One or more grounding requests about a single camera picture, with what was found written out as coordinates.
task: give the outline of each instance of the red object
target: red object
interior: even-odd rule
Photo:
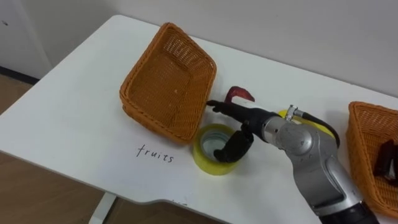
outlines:
[[[239,86],[232,86],[226,94],[224,103],[232,103],[232,97],[234,96],[239,96],[241,98],[255,102],[254,97],[247,90]]]

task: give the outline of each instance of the table leg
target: table leg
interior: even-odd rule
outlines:
[[[103,224],[115,199],[116,195],[105,192],[88,224]]]

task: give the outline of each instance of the white wall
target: white wall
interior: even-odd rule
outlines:
[[[36,78],[51,69],[18,0],[0,0],[0,66]]]
[[[53,64],[124,14],[398,96],[396,0],[23,1]]]

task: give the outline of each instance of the yellow tape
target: yellow tape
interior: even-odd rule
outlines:
[[[219,131],[221,133],[227,134],[228,136],[232,136],[234,133],[231,128],[223,124],[209,124],[208,126],[201,128],[195,138],[195,142],[193,143],[193,160],[201,170],[208,174],[225,175],[231,172],[239,161],[234,163],[224,163],[215,162],[207,158],[203,152],[203,149],[201,148],[201,139],[208,131]]]
[[[282,111],[280,111],[278,114],[279,114],[281,117],[285,118],[286,113],[287,113],[287,110],[282,110]],[[324,127],[323,125],[320,125],[320,124],[317,124],[317,123],[315,123],[315,122],[312,122],[312,121],[303,119],[303,118],[301,118],[301,117],[299,117],[299,116],[294,116],[293,119],[296,120],[296,121],[298,121],[298,122],[300,122],[300,123],[302,123],[302,124],[309,124],[309,125],[312,125],[312,126],[318,128],[319,130],[323,131],[324,133],[329,134],[331,137],[333,137],[333,138],[335,137],[335,136],[333,135],[333,133],[331,133],[331,132],[329,131],[329,129],[327,129],[327,128]]]

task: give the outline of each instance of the tape roll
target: tape roll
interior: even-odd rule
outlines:
[[[209,124],[201,128],[193,144],[193,160],[197,166],[211,175],[225,175],[231,172],[238,162],[216,161],[213,151],[222,149],[234,131],[223,124]]]

